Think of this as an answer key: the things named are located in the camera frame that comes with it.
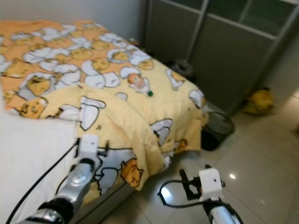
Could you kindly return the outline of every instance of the white wall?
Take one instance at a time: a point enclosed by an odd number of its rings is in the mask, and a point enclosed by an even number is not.
[[[118,35],[142,39],[146,0],[0,0],[1,20],[92,19]]]
[[[272,89],[276,106],[281,106],[299,88],[299,33],[273,67],[265,86]]]

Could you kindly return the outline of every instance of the black trash can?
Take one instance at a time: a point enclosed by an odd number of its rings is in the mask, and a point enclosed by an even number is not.
[[[215,150],[234,131],[235,125],[229,117],[210,112],[209,122],[201,132],[201,148],[207,151]]]

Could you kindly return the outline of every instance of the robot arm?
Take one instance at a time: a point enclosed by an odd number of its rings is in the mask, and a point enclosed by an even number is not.
[[[85,134],[79,145],[79,163],[72,169],[53,200],[43,203],[36,213],[19,224],[67,224],[80,208],[90,189],[93,174],[99,165],[99,137]]]
[[[202,205],[211,224],[243,224],[237,212],[229,205],[223,202],[222,188],[225,182],[220,179],[219,172],[206,165],[206,169],[199,171],[199,176],[188,179],[184,170],[179,172],[182,180],[170,180],[164,183],[158,195],[163,205],[171,208],[187,208],[196,205]],[[187,200],[198,200],[196,203],[171,205],[168,204],[162,194],[162,189],[169,183],[182,183]],[[190,190],[190,185],[196,187],[197,193]]]

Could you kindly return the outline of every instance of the black wire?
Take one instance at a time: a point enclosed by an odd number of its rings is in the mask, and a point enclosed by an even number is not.
[[[38,178],[38,180],[31,186],[31,188],[26,192],[26,194],[24,194],[24,196],[20,199],[20,201],[15,206],[14,210],[10,213],[10,216],[8,217],[8,220],[6,221],[6,224],[10,224],[11,220],[13,219],[15,213],[17,212],[17,210],[19,209],[21,204],[25,201],[25,199],[33,191],[33,189],[38,185],[38,183],[43,180],[43,178],[74,148],[74,146],[79,144],[79,141],[80,141],[80,139],[77,139],[75,144],[72,145],[72,147],[69,150],[67,150],[66,153],[63,154],[63,156],[61,156],[59,158],[59,160],[57,160],[40,178]]]
[[[166,186],[169,183],[185,183],[181,180],[170,180],[170,181],[166,181],[164,184],[162,184],[162,186],[160,187],[159,193],[158,195],[161,197],[163,204],[170,207],[170,208],[175,208],[175,209],[182,209],[182,208],[188,208],[188,207],[192,207],[195,205],[203,205],[203,204],[218,204],[218,205],[222,205],[225,208],[227,208],[232,214],[234,214],[236,216],[236,218],[239,220],[240,224],[244,224],[241,217],[239,216],[239,214],[236,212],[235,209],[233,209],[233,207],[230,204],[226,204],[222,201],[203,201],[203,202],[195,202],[195,203],[190,203],[190,204],[181,204],[181,205],[173,205],[173,204],[168,204],[166,203],[163,195],[162,195],[162,188],[164,186]]]

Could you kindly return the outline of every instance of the white tile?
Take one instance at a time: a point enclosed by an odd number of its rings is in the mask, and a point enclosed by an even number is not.
[[[253,211],[251,211],[245,204],[243,204],[239,199],[233,196],[227,189],[223,190],[223,195],[225,198],[225,203],[230,204],[233,209],[241,217],[243,223],[246,224],[265,224],[265,222],[258,217]]]
[[[176,209],[166,224],[209,224],[209,219],[202,206]]]
[[[238,139],[236,134],[228,136],[217,149],[214,151],[200,150],[199,152],[190,152],[189,156],[199,163],[202,167],[206,164],[214,166],[231,148],[233,143]]]
[[[272,114],[256,116],[256,115],[246,114],[243,112],[237,112],[235,115],[233,115],[231,119],[235,125],[235,134],[237,136],[240,136],[243,134],[245,130],[248,129],[249,126],[252,126],[256,123],[270,120],[273,117],[274,116]]]
[[[246,224],[264,224],[264,222],[252,211],[250,211],[242,202],[235,198],[227,190],[223,190],[225,202],[229,203],[239,214],[242,221]],[[182,223],[200,223],[209,224],[207,215],[202,206],[194,206],[185,209],[177,209],[175,213],[166,222],[167,224],[182,224]]]
[[[299,185],[294,195],[293,203],[286,221],[286,224],[297,224],[299,221]]]
[[[264,222],[285,223],[298,182],[296,178],[257,154],[241,139],[219,160],[216,168],[227,189]]]
[[[150,224],[135,202],[128,198],[102,224]]]
[[[296,98],[299,98],[299,91],[298,91],[298,90],[295,91],[292,95],[293,95],[294,97],[296,97]]]
[[[264,119],[249,125],[240,139],[299,178],[299,135],[294,131],[285,129],[275,119]]]
[[[202,167],[193,161],[187,153],[174,157],[171,166],[161,174],[150,178],[144,185],[143,189],[133,194],[133,199],[141,208],[145,216],[153,224],[162,224],[168,220],[170,215],[175,211],[172,208],[163,206],[157,193],[161,185],[170,179],[180,179],[179,170],[183,168],[188,177],[198,175],[198,170]],[[168,203],[181,203],[185,201],[186,196],[183,186],[178,183],[166,186],[169,196]]]
[[[279,110],[276,121],[288,130],[294,130],[299,124],[299,98],[291,97]]]

